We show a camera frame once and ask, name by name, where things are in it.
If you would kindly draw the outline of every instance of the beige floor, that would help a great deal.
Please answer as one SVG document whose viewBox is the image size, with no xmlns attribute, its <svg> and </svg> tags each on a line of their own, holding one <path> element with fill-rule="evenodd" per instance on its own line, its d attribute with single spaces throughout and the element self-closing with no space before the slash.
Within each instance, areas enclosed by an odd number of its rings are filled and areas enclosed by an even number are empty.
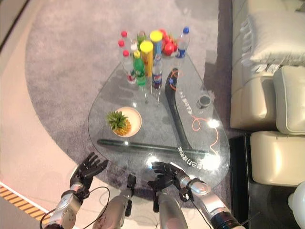
<svg viewBox="0 0 305 229">
<path fill-rule="evenodd" d="M 76 164 L 56 145 L 41 125 L 32 106 L 25 81 L 25 47 L 31 24 L 42 1 L 31 0 L 1 52 L 1 151 L 0 181 L 48 210 L 55 207 Z M 106 185 L 111 197 L 120 191 L 98 179 L 92 188 Z M 101 211 L 107 195 L 96 191 L 77 216 L 82 228 Z M 208 228 L 194 209 L 183 209 L 189 228 Z M 159 221 L 152 202 L 133 198 L 131 217 L 123 228 L 153 229 Z"/>
</svg>

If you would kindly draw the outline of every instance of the sofa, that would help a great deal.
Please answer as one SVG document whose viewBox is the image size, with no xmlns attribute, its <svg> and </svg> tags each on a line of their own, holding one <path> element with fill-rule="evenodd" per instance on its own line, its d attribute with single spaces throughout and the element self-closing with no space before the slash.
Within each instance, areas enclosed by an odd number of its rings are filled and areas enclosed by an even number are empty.
<svg viewBox="0 0 305 229">
<path fill-rule="evenodd" d="M 231 128 L 251 131 L 252 178 L 305 181 L 305 1 L 232 0 Z"/>
</svg>

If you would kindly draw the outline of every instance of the small pineapple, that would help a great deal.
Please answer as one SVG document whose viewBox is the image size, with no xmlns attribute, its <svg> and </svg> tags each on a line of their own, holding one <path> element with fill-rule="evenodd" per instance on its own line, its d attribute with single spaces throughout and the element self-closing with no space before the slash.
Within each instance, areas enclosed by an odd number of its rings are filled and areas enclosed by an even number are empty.
<svg viewBox="0 0 305 229">
<path fill-rule="evenodd" d="M 128 134 L 132 128 L 127 117 L 122 114 L 122 111 L 109 112 L 107 114 L 107 122 L 109 123 L 111 130 L 120 136 Z"/>
</svg>

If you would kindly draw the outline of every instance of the white plate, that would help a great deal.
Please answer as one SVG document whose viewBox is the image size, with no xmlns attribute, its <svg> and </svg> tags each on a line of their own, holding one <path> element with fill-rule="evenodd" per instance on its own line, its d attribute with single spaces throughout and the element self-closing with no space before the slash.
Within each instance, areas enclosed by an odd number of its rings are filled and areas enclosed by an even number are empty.
<svg viewBox="0 0 305 229">
<path fill-rule="evenodd" d="M 128 118 L 128 121 L 130 122 L 130 125 L 132 126 L 132 128 L 129 131 L 129 133 L 124 136 L 118 135 L 118 134 L 116 134 L 116 132 L 114 132 L 114 133 L 120 137 L 134 136 L 140 130 L 141 125 L 142 125 L 142 118 L 141 118 L 140 113 L 136 109 L 134 109 L 133 107 L 130 107 L 130 106 L 121 107 L 121 108 L 117 109 L 116 111 L 118 111 L 118 112 L 122 111 L 122 114 Z"/>
</svg>

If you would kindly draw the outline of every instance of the glass tabletop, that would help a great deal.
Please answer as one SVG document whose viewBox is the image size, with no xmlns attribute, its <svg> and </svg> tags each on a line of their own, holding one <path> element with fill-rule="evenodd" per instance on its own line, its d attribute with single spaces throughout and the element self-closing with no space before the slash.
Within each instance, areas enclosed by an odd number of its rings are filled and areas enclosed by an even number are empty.
<svg viewBox="0 0 305 229">
<path fill-rule="evenodd" d="M 90 139 L 105 158 L 141 179 L 154 180 L 151 162 L 163 161 L 215 187 L 228 171 L 228 139 L 213 94 L 202 85 L 189 56 L 179 70 L 173 69 L 174 61 L 163 58 L 163 84 L 158 90 L 150 79 L 144 87 L 129 84 L 119 64 L 90 110 Z M 108 112 L 122 107 L 136 109 L 142 122 L 139 131 L 127 138 L 116 135 L 106 121 Z"/>
</svg>

